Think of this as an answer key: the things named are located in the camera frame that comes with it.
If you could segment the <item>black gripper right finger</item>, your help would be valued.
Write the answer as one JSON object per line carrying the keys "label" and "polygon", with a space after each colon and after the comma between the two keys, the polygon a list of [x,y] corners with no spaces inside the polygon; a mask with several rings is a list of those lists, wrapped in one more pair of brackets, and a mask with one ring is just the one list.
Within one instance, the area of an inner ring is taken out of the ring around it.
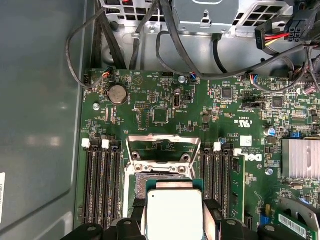
{"label": "black gripper right finger", "polygon": [[207,240],[303,240],[304,237],[286,226],[263,224],[253,231],[241,221],[224,218],[214,199],[203,201],[203,231]]}

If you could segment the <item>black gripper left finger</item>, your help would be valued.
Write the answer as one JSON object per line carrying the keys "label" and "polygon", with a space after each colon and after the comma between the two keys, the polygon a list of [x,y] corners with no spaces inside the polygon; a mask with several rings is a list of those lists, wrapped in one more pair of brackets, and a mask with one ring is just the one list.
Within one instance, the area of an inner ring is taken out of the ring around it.
{"label": "black gripper left finger", "polygon": [[145,240],[141,223],[146,206],[145,199],[135,199],[130,218],[117,219],[104,229],[96,223],[86,223],[64,236],[64,240]]}

